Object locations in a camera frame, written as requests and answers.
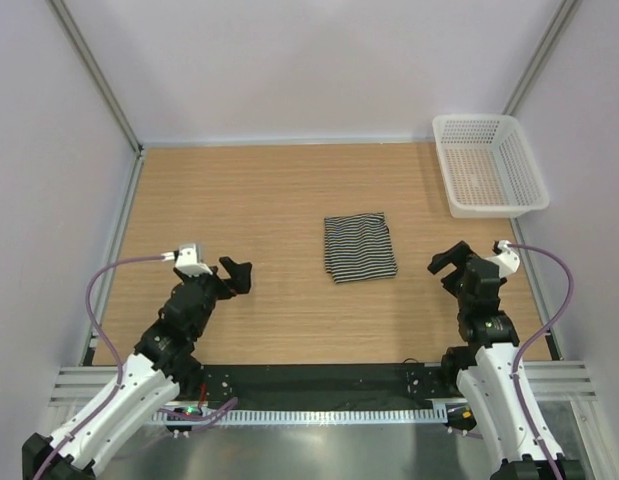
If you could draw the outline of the black white striped tank top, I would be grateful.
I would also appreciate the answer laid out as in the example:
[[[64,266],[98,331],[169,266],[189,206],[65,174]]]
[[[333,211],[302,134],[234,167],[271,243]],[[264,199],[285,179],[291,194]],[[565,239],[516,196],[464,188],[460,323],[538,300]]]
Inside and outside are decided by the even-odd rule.
[[[398,265],[385,214],[325,217],[324,265],[335,284],[395,278]]]

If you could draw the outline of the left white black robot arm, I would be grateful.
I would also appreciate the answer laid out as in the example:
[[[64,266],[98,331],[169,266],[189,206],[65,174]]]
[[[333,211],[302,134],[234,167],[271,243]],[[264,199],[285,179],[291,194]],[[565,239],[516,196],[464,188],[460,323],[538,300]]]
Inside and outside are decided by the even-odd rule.
[[[158,258],[173,262],[179,282],[156,321],[81,410],[51,434],[34,433],[25,441],[23,478],[95,479],[154,413],[199,392],[204,368],[192,354],[195,343],[218,302],[250,292],[253,266],[222,257],[227,275],[220,277],[192,245]]]

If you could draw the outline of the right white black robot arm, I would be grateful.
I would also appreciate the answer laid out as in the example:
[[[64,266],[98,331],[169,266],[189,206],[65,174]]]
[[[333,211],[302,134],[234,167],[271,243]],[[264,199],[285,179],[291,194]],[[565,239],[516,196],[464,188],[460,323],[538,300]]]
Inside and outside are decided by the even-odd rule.
[[[448,394],[464,397],[472,416],[448,426],[479,429],[494,479],[583,479],[582,464],[565,456],[545,421],[523,364],[528,346],[500,307],[500,289],[521,264],[519,248],[500,240],[483,258],[460,241],[428,266],[432,274],[455,268],[441,284],[457,300],[464,343],[443,355],[439,381]]]

